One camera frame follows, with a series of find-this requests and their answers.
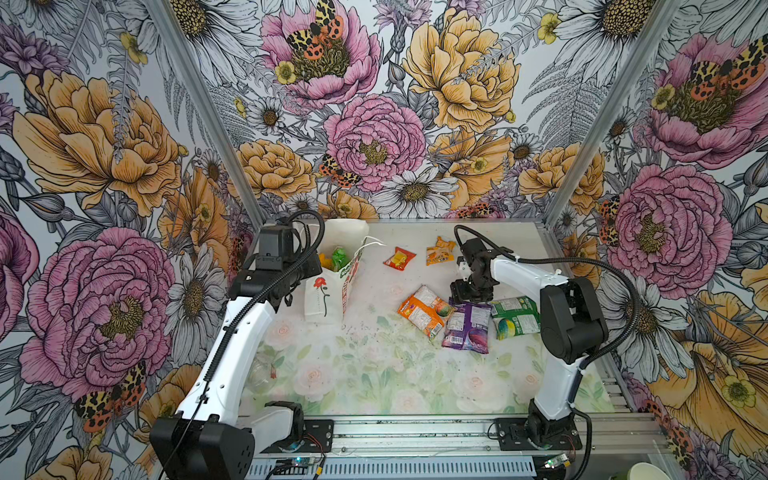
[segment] floral tablecloth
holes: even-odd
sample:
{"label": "floral tablecloth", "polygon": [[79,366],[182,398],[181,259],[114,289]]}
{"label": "floral tablecloth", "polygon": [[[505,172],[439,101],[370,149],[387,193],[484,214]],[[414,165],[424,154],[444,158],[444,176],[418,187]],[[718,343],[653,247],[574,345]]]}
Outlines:
{"label": "floral tablecloth", "polygon": [[[503,239],[520,254],[545,256],[533,224],[473,227]],[[294,293],[295,304],[280,307],[265,335],[243,391],[240,414],[252,415],[273,400],[300,402],[307,415],[527,412],[546,363],[539,335],[497,340],[492,330],[490,353],[480,355],[442,348],[442,335],[430,342],[396,313],[422,283],[448,298],[449,284],[457,277],[455,264],[426,266],[424,252],[437,235],[452,237],[451,227],[432,223],[372,224],[371,228],[371,235],[390,244],[399,238],[399,246],[418,256],[405,272],[399,272],[382,264],[393,247],[366,249],[339,325],[304,321],[301,286]],[[507,287],[496,289],[496,298],[519,295]],[[613,411],[593,366],[576,403],[587,412]]]}

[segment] metal post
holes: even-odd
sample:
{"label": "metal post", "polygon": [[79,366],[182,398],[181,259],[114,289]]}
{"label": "metal post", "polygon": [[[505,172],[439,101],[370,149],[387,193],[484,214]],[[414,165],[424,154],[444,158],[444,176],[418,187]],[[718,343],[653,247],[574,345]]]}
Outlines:
{"label": "metal post", "polygon": [[554,201],[549,204],[549,208],[545,212],[544,223],[548,227],[554,224],[576,191],[581,177],[584,176],[592,158],[600,148],[605,132],[611,127],[616,117],[616,107],[621,105],[621,102],[630,94],[630,89],[648,63],[650,53],[658,48],[662,35],[672,23],[681,3],[678,0],[657,0],[656,5],[648,15],[648,20],[637,37],[627,63],[616,74],[616,81],[600,106],[592,128],[590,128],[584,141],[581,142],[581,148],[576,154],[573,167],[568,171],[562,186],[554,197]]}
{"label": "metal post", "polygon": [[184,83],[184,86],[187,87],[190,97],[197,106],[197,113],[203,119],[210,138],[214,142],[214,147],[219,151],[227,173],[232,178],[232,183],[240,194],[240,201],[243,202],[245,211],[248,213],[254,229],[256,229],[255,233],[258,233],[261,225],[264,223],[264,215],[261,213],[259,204],[253,196],[240,162],[235,157],[227,129],[224,127],[216,105],[210,97],[203,74],[197,68],[197,59],[190,50],[189,42],[181,31],[176,14],[167,0],[153,0],[144,4],[147,6],[147,10],[163,40],[168,56],[174,64],[174,72],[179,80]]}

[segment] wall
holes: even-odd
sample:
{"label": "wall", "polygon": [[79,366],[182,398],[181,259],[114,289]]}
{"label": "wall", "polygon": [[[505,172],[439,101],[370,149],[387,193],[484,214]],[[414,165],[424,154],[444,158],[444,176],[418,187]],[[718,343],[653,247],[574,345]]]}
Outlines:
{"label": "wall", "polygon": [[[662,41],[605,132],[603,196],[587,211],[575,197],[552,225],[567,254],[606,260],[640,291],[616,361],[688,476],[768,478],[768,4],[687,2],[672,28],[686,33]],[[739,71],[743,51],[753,64]],[[626,287],[574,273],[598,286],[613,338]]]}
{"label": "wall", "polygon": [[249,224],[140,2],[0,13],[0,476],[147,478]]}
{"label": "wall", "polygon": [[608,3],[272,0],[226,41],[173,5],[263,209],[376,219],[542,217],[654,2]]}

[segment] purple snack bag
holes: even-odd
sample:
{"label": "purple snack bag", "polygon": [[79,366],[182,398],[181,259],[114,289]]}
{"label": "purple snack bag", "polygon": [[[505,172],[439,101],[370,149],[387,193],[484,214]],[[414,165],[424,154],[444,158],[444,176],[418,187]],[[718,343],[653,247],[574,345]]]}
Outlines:
{"label": "purple snack bag", "polygon": [[456,311],[445,324],[444,347],[488,353],[488,323],[492,307],[475,303],[455,305]]}

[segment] green snack bag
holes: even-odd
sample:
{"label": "green snack bag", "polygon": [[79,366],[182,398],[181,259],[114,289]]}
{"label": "green snack bag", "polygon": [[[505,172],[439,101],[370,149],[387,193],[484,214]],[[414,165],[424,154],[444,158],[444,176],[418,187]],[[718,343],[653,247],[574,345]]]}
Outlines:
{"label": "green snack bag", "polygon": [[490,302],[490,305],[493,307],[496,339],[503,340],[511,336],[541,331],[536,302],[528,297],[505,298]]}
{"label": "green snack bag", "polygon": [[349,263],[349,257],[346,255],[346,252],[342,247],[337,247],[333,251],[333,255],[331,256],[331,263],[333,265],[334,272],[338,272]]}

